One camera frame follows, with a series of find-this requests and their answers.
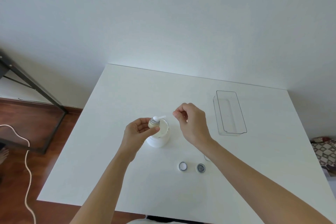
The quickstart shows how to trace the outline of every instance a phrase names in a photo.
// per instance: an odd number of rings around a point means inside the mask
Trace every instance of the person's left arm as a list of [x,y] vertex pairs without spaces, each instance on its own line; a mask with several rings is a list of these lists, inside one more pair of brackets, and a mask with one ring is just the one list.
[[126,126],[119,150],[70,224],[111,223],[129,163],[147,137],[160,130],[149,128],[149,120],[139,118]]

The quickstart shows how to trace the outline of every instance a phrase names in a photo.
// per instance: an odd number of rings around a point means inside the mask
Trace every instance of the power cord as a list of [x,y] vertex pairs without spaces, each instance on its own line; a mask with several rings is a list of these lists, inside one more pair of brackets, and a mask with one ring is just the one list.
[[[30,141],[29,141],[28,139],[22,137],[22,136],[19,136],[18,133],[15,131],[15,129],[14,129],[12,126],[7,125],[7,124],[0,125],[0,127],[2,127],[2,126],[6,126],[6,127],[11,128],[11,129],[13,130],[13,132],[15,133],[15,135],[17,135],[17,136],[20,137],[21,139],[27,141],[27,143],[28,143],[28,147],[30,146]],[[26,152],[26,156],[25,156],[25,158],[24,158],[24,164],[25,164],[25,166],[26,166],[26,169],[27,169],[28,172],[29,172],[29,176],[30,176],[30,178],[29,178],[29,185],[28,185],[28,189],[27,189],[27,192],[26,192],[26,196],[24,197],[24,205],[26,206],[26,208],[28,209],[28,211],[31,212],[31,214],[32,214],[32,216],[33,216],[33,219],[34,219],[34,224],[36,224],[36,216],[35,216],[35,213],[33,212],[33,210],[32,210],[32,209],[28,206],[28,204],[27,204],[27,196],[28,196],[28,193],[29,193],[30,185],[31,185],[31,183],[32,183],[32,173],[31,173],[30,169],[29,169],[28,166],[27,166],[27,155],[28,155],[28,151],[29,151],[29,150],[27,150],[27,152]]]

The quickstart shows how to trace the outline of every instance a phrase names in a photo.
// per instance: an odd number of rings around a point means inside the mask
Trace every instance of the baseboard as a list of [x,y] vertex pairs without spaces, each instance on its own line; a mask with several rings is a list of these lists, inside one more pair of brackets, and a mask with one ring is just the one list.
[[[44,108],[44,109],[55,109],[53,104],[49,103],[42,103],[36,101],[27,101],[21,99],[12,99],[12,98],[3,98],[0,97],[0,103],[8,104],[8,105],[22,105],[22,106],[30,106],[30,107],[37,107],[37,108]],[[63,106],[69,113],[82,113],[82,108],[73,107],[73,106]]]

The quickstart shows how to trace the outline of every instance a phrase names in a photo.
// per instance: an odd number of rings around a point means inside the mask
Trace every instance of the person's left hand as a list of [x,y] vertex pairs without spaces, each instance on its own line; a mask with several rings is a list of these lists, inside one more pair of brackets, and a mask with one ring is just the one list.
[[135,158],[138,150],[144,144],[147,137],[156,134],[160,128],[149,128],[150,118],[139,118],[128,124],[124,131],[124,137],[121,141],[118,152],[129,157],[130,161]]

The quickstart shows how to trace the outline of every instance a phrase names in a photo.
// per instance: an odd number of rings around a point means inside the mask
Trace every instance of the hand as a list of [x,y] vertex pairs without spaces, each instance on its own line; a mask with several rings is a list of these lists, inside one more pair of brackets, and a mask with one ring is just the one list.
[[150,118],[139,118],[128,124],[125,128],[118,153],[124,154],[129,158],[130,162],[135,158],[145,140],[160,130],[159,127],[149,128],[149,120]]
[[196,148],[211,140],[205,112],[194,104],[183,103],[173,112],[173,115],[180,123],[184,138]]

